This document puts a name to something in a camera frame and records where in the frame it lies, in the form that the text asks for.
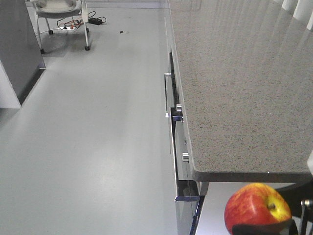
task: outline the gray cabinet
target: gray cabinet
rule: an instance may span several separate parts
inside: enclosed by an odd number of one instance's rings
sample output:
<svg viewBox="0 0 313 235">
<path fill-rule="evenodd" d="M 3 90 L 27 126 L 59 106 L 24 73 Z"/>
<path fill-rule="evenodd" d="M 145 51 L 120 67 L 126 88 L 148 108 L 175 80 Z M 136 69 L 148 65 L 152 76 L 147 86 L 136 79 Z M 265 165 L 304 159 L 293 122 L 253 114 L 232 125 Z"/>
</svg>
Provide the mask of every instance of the gray cabinet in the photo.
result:
<svg viewBox="0 0 313 235">
<path fill-rule="evenodd" d="M 0 108 L 19 108 L 45 68 L 24 0 L 0 0 Z"/>
</svg>

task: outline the chair leg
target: chair leg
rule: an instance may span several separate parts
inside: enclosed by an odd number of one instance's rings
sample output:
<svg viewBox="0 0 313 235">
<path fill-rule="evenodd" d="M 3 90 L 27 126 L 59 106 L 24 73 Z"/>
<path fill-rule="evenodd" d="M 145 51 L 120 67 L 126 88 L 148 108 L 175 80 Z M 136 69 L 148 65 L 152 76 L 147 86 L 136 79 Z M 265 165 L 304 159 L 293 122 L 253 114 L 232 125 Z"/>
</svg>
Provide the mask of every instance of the chair leg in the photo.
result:
<svg viewBox="0 0 313 235">
<path fill-rule="evenodd" d="M 85 50 L 90 50 L 89 42 L 88 42 L 88 34 L 87 34 L 87 24 L 84 22 L 84 29 L 85 29 L 85 38 L 86 38 L 86 46 Z"/>
<path fill-rule="evenodd" d="M 53 34 L 53 31 L 52 31 L 51 28 L 50 28 L 50 25 L 49 25 L 49 22 L 48 22 L 48 19 L 47 19 L 47 18 L 45 18 L 45 22 L 47 23 L 48 30 L 49 30 L 49 34 L 50 34 L 50 35 Z"/>
<path fill-rule="evenodd" d="M 36 14 L 35 15 L 36 17 L 36 24 L 37 24 L 37 34 L 38 34 L 38 45 L 39 45 L 39 49 L 40 49 L 40 52 L 41 54 L 44 54 L 44 49 L 43 49 L 43 46 L 42 46 L 42 43 L 41 43 L 41 37 L 40 37 L 40 30 L 39 30 L 39 23 L 38 23 L 38 15 Z"/>
</svg>

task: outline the apple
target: apple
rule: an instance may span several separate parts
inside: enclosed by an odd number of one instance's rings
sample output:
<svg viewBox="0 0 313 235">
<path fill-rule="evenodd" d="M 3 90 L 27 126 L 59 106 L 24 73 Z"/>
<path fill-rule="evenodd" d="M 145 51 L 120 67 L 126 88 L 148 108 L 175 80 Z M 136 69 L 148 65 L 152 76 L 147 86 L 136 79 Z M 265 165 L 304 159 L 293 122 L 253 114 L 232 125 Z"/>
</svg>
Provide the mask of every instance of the apple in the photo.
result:
<svg viewBox="0 0 313 235">
<path fill-rule="evenodd" d="M 233 225 L 267 225 L 279 223 L 291 218 L 287 202 L 272 187 L 253 183 L 235 192 L 228 200 L 224 221 L 232 234 Z"/>
</svg>

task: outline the granite countertop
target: granite countertop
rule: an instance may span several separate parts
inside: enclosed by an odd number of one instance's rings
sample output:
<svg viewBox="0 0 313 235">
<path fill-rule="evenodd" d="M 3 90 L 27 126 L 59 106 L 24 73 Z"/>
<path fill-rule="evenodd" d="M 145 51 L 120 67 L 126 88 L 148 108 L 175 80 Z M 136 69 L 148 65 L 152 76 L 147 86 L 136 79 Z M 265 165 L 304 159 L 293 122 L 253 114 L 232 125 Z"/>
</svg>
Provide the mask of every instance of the granite countertop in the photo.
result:
<svg viewBox="0 0 313 235">
<path fill-rule="evenodd" d="M 193 179 L 311 179 L 313 36 L 272 0 L 170 0 Z"/>
</svg>

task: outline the apple stem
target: apple stem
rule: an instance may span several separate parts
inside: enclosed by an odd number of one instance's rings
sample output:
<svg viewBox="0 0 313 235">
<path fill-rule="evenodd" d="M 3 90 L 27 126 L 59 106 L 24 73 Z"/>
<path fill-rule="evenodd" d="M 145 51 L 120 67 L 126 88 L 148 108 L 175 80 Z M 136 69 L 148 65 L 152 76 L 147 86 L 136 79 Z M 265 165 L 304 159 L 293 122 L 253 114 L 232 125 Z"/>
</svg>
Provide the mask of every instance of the apple stem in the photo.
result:
<svg viewBox="0 0 313 235">
<path fill-rule="evenodd" d="M 271 204 L 268 205 L 268 209 L 269 210 L 272 210 L 272 209 L 275 209 L 275 208 L 276 208 L 276 206 L 275 206 L 274 203 L 271 203 Z"/>
</svg>

